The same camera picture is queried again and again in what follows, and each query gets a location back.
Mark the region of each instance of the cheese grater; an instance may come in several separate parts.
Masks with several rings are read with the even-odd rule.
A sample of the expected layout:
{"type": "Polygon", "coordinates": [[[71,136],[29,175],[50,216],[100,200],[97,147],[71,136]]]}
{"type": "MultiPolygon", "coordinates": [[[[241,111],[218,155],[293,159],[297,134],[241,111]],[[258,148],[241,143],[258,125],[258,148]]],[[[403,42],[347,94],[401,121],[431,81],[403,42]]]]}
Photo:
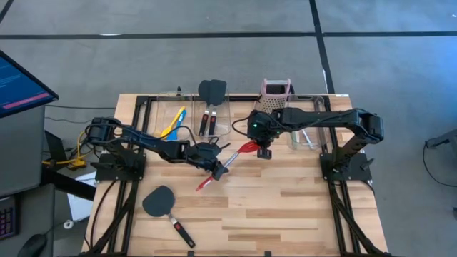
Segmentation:
{"type": "Polygon", "coordinates": [[[286,107],[290,90],[290,79],[264,79],[258,109],[270,114],[275,109],[286,107]]]}

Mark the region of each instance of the keyboard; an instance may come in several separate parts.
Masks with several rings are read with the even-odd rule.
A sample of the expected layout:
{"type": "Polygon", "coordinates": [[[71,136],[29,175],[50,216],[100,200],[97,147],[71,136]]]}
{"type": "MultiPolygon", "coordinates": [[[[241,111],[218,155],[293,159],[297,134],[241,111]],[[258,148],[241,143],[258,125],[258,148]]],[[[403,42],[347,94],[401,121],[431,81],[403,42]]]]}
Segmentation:
{"type": "Polygon", "coordinates": [[[0,199],[0,240],[19,233],[19,210],[16,198],[9,196],[0,199]]]}

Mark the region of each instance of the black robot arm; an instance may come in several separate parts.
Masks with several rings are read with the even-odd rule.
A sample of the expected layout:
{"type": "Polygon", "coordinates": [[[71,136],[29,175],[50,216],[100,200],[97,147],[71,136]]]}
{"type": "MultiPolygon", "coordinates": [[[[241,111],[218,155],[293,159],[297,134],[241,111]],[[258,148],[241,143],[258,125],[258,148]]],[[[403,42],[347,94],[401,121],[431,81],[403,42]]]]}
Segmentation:
{"type": "Polygon", "coordinates": [[[267,149],[275,138],[284,132],[300,131],[308,127],[344,127],[354,132],[343,147],[333,152],[333,165],[347,164],[367,144],[383,140],[382,119],[361,109],[348,111],[303,111],[299,108],[276,109],[271,114],[253,110],[248,119],[248,138],[260,147],[258,157],[270,158],[267,149]]]}
{"type": "Polygon", "coordinates": [[[113,118],[94,118],[86,129],[87,141],[94,146],[103,146],[111,155],[116,156],[120,166],[134,167],[135,158],[129,158],[131,149],[125,149],[122,143],[130,143],[157,153],[169,163],[187,163],[205,171],[215,172],[222,164],[217,159],[221,152],[214,143],[197,143],[193,146],[189,141],[163,141],[137,131],[134,127],[123,125],[113,118]],[[116,136],[116,128],[121,133],[116,136]]]}

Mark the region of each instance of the red and black handle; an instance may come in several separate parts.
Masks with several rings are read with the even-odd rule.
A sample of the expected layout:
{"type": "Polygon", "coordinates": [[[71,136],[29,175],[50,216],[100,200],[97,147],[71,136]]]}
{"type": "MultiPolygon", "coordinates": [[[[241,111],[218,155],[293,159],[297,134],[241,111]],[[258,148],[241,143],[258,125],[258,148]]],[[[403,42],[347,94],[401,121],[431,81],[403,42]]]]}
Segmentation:
{"type": "Polygon", "coordinates": [[[206,122],[208,122],[208,117],[209,117],[209,105],[207,104],[206,110],[203,113],[203,116],[201,117],[199,136],[205,135],[206,122]]]}
{"type": "Polygon", "coordinates": [[[208,114],[203,114],[203,116],[201,117],[199,136],[204,136],[205,135],[205,129],[206,129],[206,122],[207,121],[208,121],[208,114]]]}
{"type": "Polygon", "coordinates": [[[178,231],[179,235],[185,240],[185,242],[189,245],[190,248],[195,247],[195,243],[190,237],[190,235],[187,234],[186,230],[183,228],[183,226],[179,223],[179,221],[175,222],[173,224],[174,229],[178,231]]]}
{"type": "Polygon", "coordinates": [[[216,129],[216,117],[215,116],[211,116],[211,118],[209,119],[209,131],[208,131],[208,135],[209,136],[213,136],[214,135],[214,130],[216,129]]]}

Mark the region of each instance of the concrete floor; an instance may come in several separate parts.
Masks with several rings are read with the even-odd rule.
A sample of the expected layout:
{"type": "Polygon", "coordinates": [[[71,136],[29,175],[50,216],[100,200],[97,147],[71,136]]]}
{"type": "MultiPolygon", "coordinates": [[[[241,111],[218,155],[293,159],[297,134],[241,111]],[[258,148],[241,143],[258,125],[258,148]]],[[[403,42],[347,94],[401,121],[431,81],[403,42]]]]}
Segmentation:
{"type": "MultiPolygon", "coordinates": [[[[451,0],[317,0],[323,32],[457,31],[451,0]]],[[[306,0],[15,0],[0,34],[314,31],[306,0]]],[[[457,128],[457,38],[325,38],[336,93],[381,115],[386,139],[366,152],[392,254],[455,256],[457,188],[438,185],[422,164],[423,142],[457,128]]],[[[207,78],[231,92],[257,92],[264,77],[289,77],[298,93],[325,93],[314,37],[291,39],[0,40],[0,49],[61,97],[57,104],[115,106],[120,93],[196,91],[207,78]]],[[[113,111],[47,108],[85,121],[113,111]]],[[[85,125],[46,120],[73,146],[85,125]]],[[[457,184],[450,148],[427,151],[438,180],[457,184]]],[[[58,195],[56,221],[69,217],[58,195]]],[[[75,254],[85,224],[57,231],[55,255],[75,254]]]]}

